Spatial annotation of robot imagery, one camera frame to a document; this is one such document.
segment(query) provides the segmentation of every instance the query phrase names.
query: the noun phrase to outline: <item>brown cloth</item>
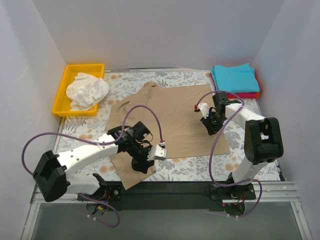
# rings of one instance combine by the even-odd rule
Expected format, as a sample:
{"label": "brown cloth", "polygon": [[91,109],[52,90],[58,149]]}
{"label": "brown cloth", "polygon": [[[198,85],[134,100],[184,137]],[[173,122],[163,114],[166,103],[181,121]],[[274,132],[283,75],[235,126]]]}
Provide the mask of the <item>brown cloth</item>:
{"label": "brown cloth", "polygon": [[[200,122],[200,112],[194,112],[199,98],[211,91],[209,84],[179,87],[159,87],[149,81],[136,93],[114,104],[111,109],[106,131],[122,125],[126,113],[135,105],[150,107],[159,118],[162,136],[167,149],[167,159],[210,155],[216,135],[208,135]],[[202,103],[213,104],[212,95],[206,96]],[[145,108],[139,107],[131,112],[126,125],[133,126],[141,121],[153,134],[151,144],[159,144],[159,128],[154,116]],[[229,154],[229,146],[224,134],[219,138],[214,154]],[[126,152],[111,156],[122,184],[128,189],[156,172],[150,167],[147,174],[131,168],[132,157]]]}

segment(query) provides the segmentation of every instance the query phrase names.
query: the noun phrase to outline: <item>yellow bin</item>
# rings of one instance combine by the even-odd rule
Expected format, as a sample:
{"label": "yellow bin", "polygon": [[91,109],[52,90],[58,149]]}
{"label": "yellow bin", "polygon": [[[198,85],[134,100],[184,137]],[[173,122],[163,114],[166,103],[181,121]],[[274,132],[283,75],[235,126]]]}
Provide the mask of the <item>yellow bin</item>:
{"label": "yellow bin", "polygon": [[76,117],[76,116],[96,116],[98,113],[98,104],[94,105],[87,111],[71,111],[71,100],[67,97],[67,87],[75,80],[78,73],[93,75],[97,78],[105,77],[105,65],[97,64],[70,64],[65,67],[60,87],[56,94],[52,113],[60,117]]}

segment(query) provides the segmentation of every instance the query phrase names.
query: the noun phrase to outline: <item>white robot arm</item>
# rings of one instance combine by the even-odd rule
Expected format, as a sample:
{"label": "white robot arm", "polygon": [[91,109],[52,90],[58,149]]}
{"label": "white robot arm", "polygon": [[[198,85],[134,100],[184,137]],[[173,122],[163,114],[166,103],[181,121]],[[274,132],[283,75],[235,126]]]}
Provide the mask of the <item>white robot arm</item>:
{"label": "white robot arm", "polygon": [[[228,100],[224,92],[213,97],[215,111],[206,103],[195,106],[195,112],[202,113],[201,122],[208,134],[216,134],[226,119],[229,119],[241,107],[237,100]],[[276,118],[265,118],[246,108],[242,108],[232,119],[245,130],[244,153],[245,157],[239,167],[230,174],[227,183],[237,183],[246,179],[253,179],[256,174],[268,163],[283,155],[283,144]]]}
{"label": "white robot arm", "polygon": [[120,132],[121,127],[109,130],[96,140],[97,145],[85,144],[58,154],[52,151],[45,152],[33,172],[33,178],[45,201],[52,202],[65,193],[94,195],[102,189],[100,192],[104,194],[108,186],[99,174],[76,174],[76,172],[107,156],[127,152],[132,157],[132,169],[144,174],[154,165],[155,160],[166,159],[167,150],[164,142],[152,146],[144,140],[150,131],[142,122],[127,128],[116,143],[98,144],[114,141]]}

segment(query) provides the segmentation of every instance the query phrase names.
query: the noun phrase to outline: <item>white cloth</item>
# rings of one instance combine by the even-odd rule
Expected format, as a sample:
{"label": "white cloth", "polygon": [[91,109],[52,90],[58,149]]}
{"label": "white cloth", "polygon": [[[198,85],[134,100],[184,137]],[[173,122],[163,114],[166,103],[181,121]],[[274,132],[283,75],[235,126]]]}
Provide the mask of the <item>white cloth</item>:
{"label": "white cloth", "polygon": [[87,111],[108,94],[109,85],[102,79],[79,72],[66,88],[66,95],[72,100],[71,111]]}

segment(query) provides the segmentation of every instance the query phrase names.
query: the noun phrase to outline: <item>folded turquoise towel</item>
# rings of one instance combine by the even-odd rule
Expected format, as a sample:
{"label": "folded turquoise towel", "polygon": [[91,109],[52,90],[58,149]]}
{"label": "folded turquoise towel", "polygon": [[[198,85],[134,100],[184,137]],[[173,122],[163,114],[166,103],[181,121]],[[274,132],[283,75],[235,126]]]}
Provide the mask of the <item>folded turquoise towel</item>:
{"label": "folded turquoise towel", "polygon": [[211,68],[211,73],[217,90],[232,93],[260,92],[255,70],[249,63],[234,67],[215,65]]}

